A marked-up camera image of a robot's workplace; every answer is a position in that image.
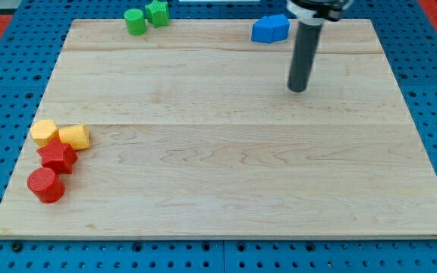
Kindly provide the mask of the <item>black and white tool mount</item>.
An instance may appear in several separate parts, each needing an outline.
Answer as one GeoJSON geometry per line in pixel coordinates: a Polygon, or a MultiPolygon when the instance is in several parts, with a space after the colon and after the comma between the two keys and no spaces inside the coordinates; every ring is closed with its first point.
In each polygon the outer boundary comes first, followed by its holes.
{"type": "Polygon", "coordinates": [[[354,0],[287,0],[286,9],[301,23],[322,25],[325,21],[336,22],[354,0]]]}

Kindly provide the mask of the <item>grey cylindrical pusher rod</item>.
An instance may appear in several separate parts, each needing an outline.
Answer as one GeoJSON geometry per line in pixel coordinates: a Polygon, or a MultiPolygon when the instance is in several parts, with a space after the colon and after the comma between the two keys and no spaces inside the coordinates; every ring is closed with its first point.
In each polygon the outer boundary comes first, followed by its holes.
{"type": "Polygon", "coordinates": [[[288,89],[301,93],[309,83],[322,25],[298,23],[297,35],[288,75],[288,89]]]}

